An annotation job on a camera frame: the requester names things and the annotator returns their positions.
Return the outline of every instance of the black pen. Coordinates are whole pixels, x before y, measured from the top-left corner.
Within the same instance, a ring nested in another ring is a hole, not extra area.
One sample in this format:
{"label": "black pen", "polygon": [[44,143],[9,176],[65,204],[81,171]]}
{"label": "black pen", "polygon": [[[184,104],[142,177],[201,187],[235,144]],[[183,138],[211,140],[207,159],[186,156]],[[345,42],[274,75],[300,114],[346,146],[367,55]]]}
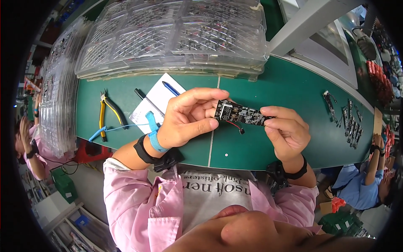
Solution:
{"label": "black pen", "polygon": [[153,107],[162,115],[162,117],[165,118],[165,114],[164,114],[157,106],[155,106],[155,104],[152,103],[152,101],[150,101],[150,99],[148,99],[148,97],[147,97],[141,90],[139,90],[139,89],[136,88],[136,89],[134,89],[134,92],[136,92],[136,94],[137,94],[142,100],[146,99],[146,100],[151,104],[151,106],[153,106]]}

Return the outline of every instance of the pliers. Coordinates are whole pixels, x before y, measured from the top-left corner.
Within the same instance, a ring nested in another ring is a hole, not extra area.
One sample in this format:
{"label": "pliers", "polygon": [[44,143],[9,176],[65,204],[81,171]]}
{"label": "pliers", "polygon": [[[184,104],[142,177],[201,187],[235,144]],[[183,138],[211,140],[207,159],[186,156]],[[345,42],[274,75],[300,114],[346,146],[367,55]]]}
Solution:
{"label": "pliers", "polygon": [[[104,91],[104,93],[101,91],[100,129],[104,127],[105,104],[113,110],[115,115],[118,117],[120,124],[124,126],[123,129],[128,129],[129,127],[127,126],[128,124],[125,115],[120,110],[120,108],[108,97],[106,89],[104,89]],[[107,142],[105,131],[101,131],[101,137],[103,142]]]}

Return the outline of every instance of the circuit board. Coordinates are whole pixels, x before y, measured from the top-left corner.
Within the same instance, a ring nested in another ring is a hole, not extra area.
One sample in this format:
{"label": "circuit board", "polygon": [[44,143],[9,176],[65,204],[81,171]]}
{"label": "circuit board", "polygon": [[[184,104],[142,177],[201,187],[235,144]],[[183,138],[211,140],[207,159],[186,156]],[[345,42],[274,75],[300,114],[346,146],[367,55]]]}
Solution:
{"label": "circuit board", "polygon": [[259,110],[244,107],[228,100],[218,100],[214,118],[219,121],[240,122],[264,126],[264,121],[274,117],[266,117]]}

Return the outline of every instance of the forearm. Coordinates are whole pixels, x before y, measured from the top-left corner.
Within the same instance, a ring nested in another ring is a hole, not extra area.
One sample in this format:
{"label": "forearm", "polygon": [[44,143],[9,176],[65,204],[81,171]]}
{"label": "forearm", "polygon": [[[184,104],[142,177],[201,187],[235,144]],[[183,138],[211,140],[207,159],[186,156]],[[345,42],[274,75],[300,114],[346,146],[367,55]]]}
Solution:
{"label": "forearm", "polygon": [[379,163],[379,150],[374,150],[370,164],[368,165],[367,175],[365,177],[365,185],[370,185],[375,180],[376,170]]}
{"label": "forearm", "polygon": [[[39,103],[38,102],[35,103],[35,109],[39,109]],[[35,125],[39,124],[39,117],[35,116],[35,112],[33,113],[33,118],[34,118]]]}
{"label": "forearm", "polygon": [[[286,173],[297,173],[303,167],[303,156],[300,154],[295,159],[289,162],[283,162],[283,167]],[[299,179],[288,179],[288,183],[292,185],[300,185],[309,188],[316,186],[316,176],[311,166],[307,164],[306,173]]]}
{"label": "forearm", "polygon": [[379,161],[378,161],[378,168],[376,169],[377,171],[385,169],[385,155],[380,156],[379,155]]}
{"label": "forearm", "polygon": [[[134,145],[137,143],[137,140],[128,143],[121,148],[119,148],[112,156],[112,158],[118,160],[125,166],[127,166],[131,170],[144,170],[149,167],[150,164],[145,163],[137,154],[136,150],[134,149]],[[156,151],[150,143],[150,139],[148,136],[144,138],[143,141],[144,148],[146,152],[154,157],[154,158],[161,158],[165,153]]]}

